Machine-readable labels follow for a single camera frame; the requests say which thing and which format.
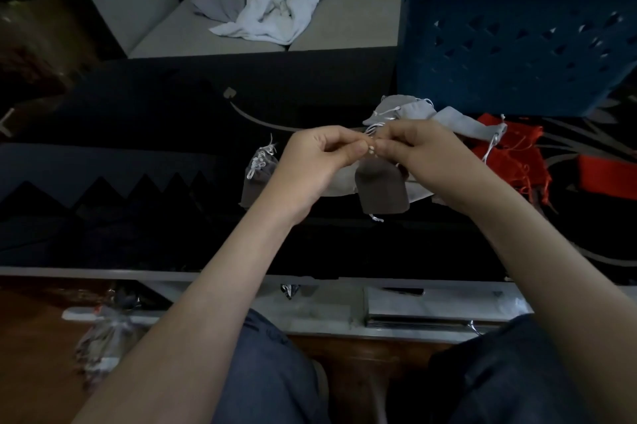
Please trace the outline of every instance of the blue plastic basket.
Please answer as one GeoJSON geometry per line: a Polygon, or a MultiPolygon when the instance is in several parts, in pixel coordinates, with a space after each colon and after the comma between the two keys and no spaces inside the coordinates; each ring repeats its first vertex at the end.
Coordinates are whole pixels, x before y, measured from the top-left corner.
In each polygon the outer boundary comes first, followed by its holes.
{"type": "Polygon", "coordinates": [[[637,65],[637,0],[402,0],[398,46],[437,109],[580,116],[637,65]]]}

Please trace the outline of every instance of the person's leg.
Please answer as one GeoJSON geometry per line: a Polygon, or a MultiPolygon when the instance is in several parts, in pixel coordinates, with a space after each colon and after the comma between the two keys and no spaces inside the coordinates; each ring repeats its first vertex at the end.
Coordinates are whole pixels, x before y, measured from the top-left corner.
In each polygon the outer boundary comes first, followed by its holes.
{"type": "Polygon", "coordinates": [[[212,419],[235,423],[329,423],[312,361],[254,310],[243,323],[212,419]]]}
{"type": "Polygon", "coordinates": [[[427,382],[432,424],[594,422],[531,315],[434,355],[427,382]]]}

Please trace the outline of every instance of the red fabric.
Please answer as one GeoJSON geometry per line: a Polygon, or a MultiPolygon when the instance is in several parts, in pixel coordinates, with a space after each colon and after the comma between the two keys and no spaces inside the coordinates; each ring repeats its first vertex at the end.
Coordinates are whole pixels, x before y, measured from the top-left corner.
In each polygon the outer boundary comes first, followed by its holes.
{"type": "MultiPolygon", "coordinates": [[[[501,120],[490,114],[484,114],[478,122],[492,126],[498,125],[501,120]]],[[[542,127],[518,122],[506,122],[506,126],[506,133],[498,146],[491,150],[487,165],[507,183],[522,194],[528,194],[529,197],[532,197],[532,187],[541,187],[542,202],[546,204],[551,176],[546,170],[542,154],[535,146],[537,139],[542,136],[542,127]]],[[[480,141],[473,148],[473,153],[482,158],[488,147],[488,142],[480,141]]]]}
{"type": "Polygon", "coordinates": [[[580,155],[580,187],[590,193],[637,201],[637,164],[580,155]]]}

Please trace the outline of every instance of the wooden floor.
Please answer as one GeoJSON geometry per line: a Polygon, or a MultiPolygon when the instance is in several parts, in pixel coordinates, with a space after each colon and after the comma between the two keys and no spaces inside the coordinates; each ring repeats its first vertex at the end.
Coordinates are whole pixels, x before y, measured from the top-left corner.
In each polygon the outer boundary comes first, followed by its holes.
{"type": "MultiPolygon", "coordinates": [[[[7,424],[70,422],[87,394],[73,350],[89,325],[61,319],[70,306],[94,305],[103,281],[0,279],[0,419],[7,424]]],[[[426,367],[445,344],[293,336],[328,376],[334,424],[378,422],[389,380],[426,367]]]]}

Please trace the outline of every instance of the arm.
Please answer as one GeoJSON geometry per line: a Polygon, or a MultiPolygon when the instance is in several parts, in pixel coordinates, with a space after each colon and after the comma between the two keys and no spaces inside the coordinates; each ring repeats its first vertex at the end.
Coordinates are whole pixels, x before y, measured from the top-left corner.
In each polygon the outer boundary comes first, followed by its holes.
{"type": "Polygon", "coordinates": [[[441,125],[390,122],[377,136],[377,154],[473,219],[600,420],[634,422],[637,305],[441,125]]]}
{"type": "Polygon", "coordinates": [[[276,252],[336,171],[365,155],[370,143],[342,127],[292,136],[259,199],[195,282],[102,382],[74,424],[208,424],[243,319],[276,252]]]}

